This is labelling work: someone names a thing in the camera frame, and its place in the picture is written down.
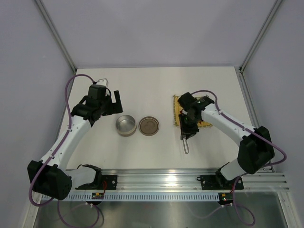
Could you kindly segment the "round metal lunch box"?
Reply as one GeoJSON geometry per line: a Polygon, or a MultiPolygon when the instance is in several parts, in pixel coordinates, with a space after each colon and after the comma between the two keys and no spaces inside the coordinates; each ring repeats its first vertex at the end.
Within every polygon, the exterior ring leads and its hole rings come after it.
{"type": "Polygon", "coordinates": [[[119,135],[128,137],[136,132],[136,120],[130,115],[120,116],[116,122],[115,127],[119,135]]]}

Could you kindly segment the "metal tongs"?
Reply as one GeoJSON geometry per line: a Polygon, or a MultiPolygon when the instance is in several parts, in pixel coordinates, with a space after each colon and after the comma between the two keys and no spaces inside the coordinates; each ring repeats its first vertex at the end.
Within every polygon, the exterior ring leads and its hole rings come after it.
{"type": "Polygon", "coordinates": [[[184,139],[182,140],[182,143],[183,143],[183,148],[184,148],[185,154],[189,154],[190,150],[189,150],[189,146],[188,146],[187,139],[184,138],[184,139]]]}

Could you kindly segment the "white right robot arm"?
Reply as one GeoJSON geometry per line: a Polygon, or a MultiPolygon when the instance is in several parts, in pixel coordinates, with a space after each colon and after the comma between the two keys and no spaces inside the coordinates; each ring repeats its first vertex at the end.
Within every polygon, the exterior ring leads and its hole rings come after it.
{"type": "Polygon", "coordinates": [[[224,164],[206,179],[200,176],[201,182],[208,182],[212,188],[228,190],[237,186],[238,176],[254,174],[274,158],[270,133],[265,127],[255,128],[241,123],[221,111],[208,96],[197,99],[185,93],[178,103],[182,107],[179,113],[180,139],[186,154],[189,153],[187,140],[199,132],[198,123],[203,121],[217,127],[238,146],[238,154],[233,161],[224,164]]]}

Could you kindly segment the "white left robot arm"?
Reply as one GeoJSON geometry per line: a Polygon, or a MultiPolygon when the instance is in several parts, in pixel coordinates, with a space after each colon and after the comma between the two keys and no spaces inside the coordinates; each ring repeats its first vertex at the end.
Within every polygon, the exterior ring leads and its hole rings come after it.
{"type": "Polygon", "coordinates": [[[112,179],[102,176],[100,168],[84,165],[84,171],[67,174],[67,164],[81,139],[102,116],[123,112],[119,91],[110,92],[104,86],[92,85],[89,92],[73,108],[68,110],[69,123],[66,130],[53,147],[40,159],[31,161],[27,167],[30,179],[29,200],[34,206],[40,206],[33,200],[32,193],[49,196],[51,200],[64,200],[69,192],[76,190],[113,190],[112,179]],[[84,183],[73,186],[80,174],[87,174],[84,183]]]}

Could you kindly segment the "round brown lunch box lid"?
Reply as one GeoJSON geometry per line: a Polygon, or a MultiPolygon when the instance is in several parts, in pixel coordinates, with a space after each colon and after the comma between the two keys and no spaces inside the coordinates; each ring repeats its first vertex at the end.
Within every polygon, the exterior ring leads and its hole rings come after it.
{"type": "Polygon", "coordinates": [[[145,136],[155,135],[160,127],[159,121],[152,116],[146,116],[139,121],[139,130],[145,136]]]}

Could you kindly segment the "yellow bamboo mat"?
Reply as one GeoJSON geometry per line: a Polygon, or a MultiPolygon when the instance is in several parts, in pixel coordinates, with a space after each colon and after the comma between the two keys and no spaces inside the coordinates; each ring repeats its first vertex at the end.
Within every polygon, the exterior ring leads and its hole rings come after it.
{"type": "MultiPolygon", "coordinates": [[[[182,113],[183,108],[178,103],[179,96],[173,95],[173,116],[174,116],[174,125],[176,127],[180,127],[180,121],[179,121],[179,114],[182,113]]],[[[199,121],[198,122],[199,128],[211,128],[212,124],[205,122],[205,121],[199,121]]]]}

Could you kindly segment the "aluminium mounting rail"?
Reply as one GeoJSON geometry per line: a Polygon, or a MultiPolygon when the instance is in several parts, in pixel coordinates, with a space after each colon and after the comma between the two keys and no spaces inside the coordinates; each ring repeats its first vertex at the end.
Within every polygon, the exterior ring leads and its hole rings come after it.
{"type": "MultiPolygon", "coordinates": [[[[215,169],[103,169],[102,174],[114,174],[118,177],[118,191],[134,192],[195,192],[201,191],[197,177],[202,174],[214,174],[215,169]]],[[[243,191],[280,192],[289,191],[287,179],[283,173],[270,169],[242,177],[243,191]]]]}

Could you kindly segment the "right aluminium frame post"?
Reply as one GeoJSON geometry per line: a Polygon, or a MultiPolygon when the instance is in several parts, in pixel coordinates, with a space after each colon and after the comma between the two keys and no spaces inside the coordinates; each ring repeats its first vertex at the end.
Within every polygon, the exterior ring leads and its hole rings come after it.
{"type": "Polygon", "coordinates": [[[271,7],[266,19],[264,20],[261,28],[259,29],[257,36],[255,37],[252,45],[249,48],[249,51],[247,52],[244,60],[242,61],[242,64],[239,67],[239,71],[241,74],[244,73],[246,67],[248,66],[251,58],[254,56],[256,50],[260,46],[261,42],[263,41],[263,38],[265,37],[266,33],[268,32],[271,24],[273,23],[277,13],[279,12],[280,8],[282,7],[284,0],[275,0],[273,6],[271,7]]]}

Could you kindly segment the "aluminium frame post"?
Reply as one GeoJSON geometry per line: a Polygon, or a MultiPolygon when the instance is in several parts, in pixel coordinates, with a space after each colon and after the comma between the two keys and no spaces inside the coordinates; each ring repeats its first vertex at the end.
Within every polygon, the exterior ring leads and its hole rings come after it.
{"type": "Polygon", "coordinates": [[[275,0],[273,6],[271,7],[266,19],[264,20],[261,28],[259,29],[257,36],[255,37],[252,45],[249,48],[249,51],[247,52],[244,60],[242,61],[242,64],[239,67],[239,71],[241,74],[244,73],[246,67],[248,66],[251,58],[254,56],[256,50],[260,46],[261,42],[263,41],[263,38],[265,37],[266,33],[268,32],[271,24],[273,23],[277,13],[279,12],[280,8],[282,7],[284,0],[275,0]]]}
{"type": "Polygon", "coordinates": [[[62,41],[60,34],[45,6],[45,4],[43,3],[42,0],[33,0],[34,4],[36,5],[39,13],[41,14],[49,32],[51,33],[54,41],[56,42],[58,48],[60,49],[65,61],[67,62],[67,64],[69,65],[69,67],[71,68],[73,73],[76,73],[77,71],[77,67],[75,66],[75,63],[73,62],[64,42],[62,41]]]}

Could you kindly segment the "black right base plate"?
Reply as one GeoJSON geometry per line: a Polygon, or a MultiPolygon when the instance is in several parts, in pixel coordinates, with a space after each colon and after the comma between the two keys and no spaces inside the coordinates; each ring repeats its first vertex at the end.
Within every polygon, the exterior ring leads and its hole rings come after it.
{"type": "Polygon", "coordinates": [[[196,178],[200,182],[202,190],[243,190],[244,185],[242,179],[238,180],[235,184],[235,180],[226,180],[215,174],[200,175],[196,178]]]}

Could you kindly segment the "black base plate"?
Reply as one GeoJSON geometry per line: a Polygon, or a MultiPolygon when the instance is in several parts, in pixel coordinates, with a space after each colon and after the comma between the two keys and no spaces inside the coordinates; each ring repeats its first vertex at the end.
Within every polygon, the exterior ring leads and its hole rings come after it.
{"type": "Polygon", "coordinates": [[[242,179],[238,180],[235,184],[235,180],[226,180],[215,174],[200,175],[196,178],[200,182],[202,190],[243,190],[244,185],[242,179]]]}
{"type": "Polygon", "coordinates": [[[103,175],[98,174],[93,182],[80,185],[76,190],[116,190],[117,188],[117,175],[103,175]]]}

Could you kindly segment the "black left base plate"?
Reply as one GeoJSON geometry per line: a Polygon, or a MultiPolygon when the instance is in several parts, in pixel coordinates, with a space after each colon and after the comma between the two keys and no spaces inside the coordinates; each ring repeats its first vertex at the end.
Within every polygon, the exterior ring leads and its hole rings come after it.
{"type": "Polygon", "coordinates": [[[117,175],[103,175],[98,174],[93,182],[80,185],[76,190],[116,190],[117,188],[117,175]]]}

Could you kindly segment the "left aluminium frame post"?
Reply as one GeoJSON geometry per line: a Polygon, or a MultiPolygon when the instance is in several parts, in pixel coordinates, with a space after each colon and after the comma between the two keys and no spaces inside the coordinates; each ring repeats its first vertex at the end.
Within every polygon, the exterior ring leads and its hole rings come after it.
{"type": "Polygon", "coordinates": [[[77,71],[77,67],[75,66],[75,63],[73,62],[64,42],[62,41],[60,34],[45,6],[45,4],[43,3],[42,0],[33,0],[34,4],[36,5],[39,13],[41,14],[49,32],[51,33],[54,41],[56,42],[58,48],[60,49],[65,61],[67,62],[67,64],[69,65],[69,67],[71,68],[73,73],[76,73],[77,71]]]}

